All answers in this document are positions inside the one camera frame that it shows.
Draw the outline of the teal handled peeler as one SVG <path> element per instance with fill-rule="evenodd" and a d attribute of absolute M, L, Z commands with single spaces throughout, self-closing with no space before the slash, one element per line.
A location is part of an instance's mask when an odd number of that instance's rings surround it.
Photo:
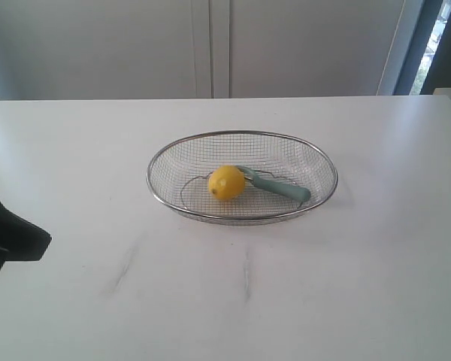
<path fill-rule="evenodd" d="M 284 196 L 297 202 L 307 202 L 311 198 L 311 192 L 307 188 L 292 184 L 285 184 L 275 180 L 264 179 L 259 176 L 257 171 L 244 166 L 237 165 L 236 168 L 244 174 L 244 177 L 255 188 L 277 194 L 279 196 Z"/>

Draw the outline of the yellow lemon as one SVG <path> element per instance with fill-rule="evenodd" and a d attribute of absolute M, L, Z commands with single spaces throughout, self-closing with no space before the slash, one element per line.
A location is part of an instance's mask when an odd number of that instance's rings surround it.
<path fill-rule="evenodd" d="M 244 174 L 233 165 L 223 165 L 208 178 L 208 191 L 220 201 L 228 201 L 243 193 L 246 181 Z"/>

